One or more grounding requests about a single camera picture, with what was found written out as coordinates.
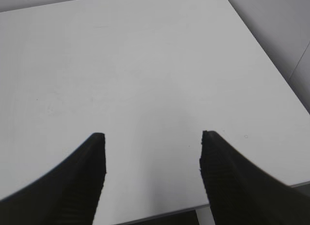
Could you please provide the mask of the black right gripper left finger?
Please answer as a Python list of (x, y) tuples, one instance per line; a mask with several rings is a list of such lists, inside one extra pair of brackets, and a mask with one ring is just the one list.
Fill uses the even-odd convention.
[(60, 164), (0, 201), (2, 225), (91, 225), (106, 175), (105, 135), (93, 133)]

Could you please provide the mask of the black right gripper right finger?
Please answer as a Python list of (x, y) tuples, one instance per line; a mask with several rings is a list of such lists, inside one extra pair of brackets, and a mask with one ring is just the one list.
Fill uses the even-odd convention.
[(215, 131), (203, 131), (201, 177), (217, 225), (308, 225), (310, 197), (253, 164)]

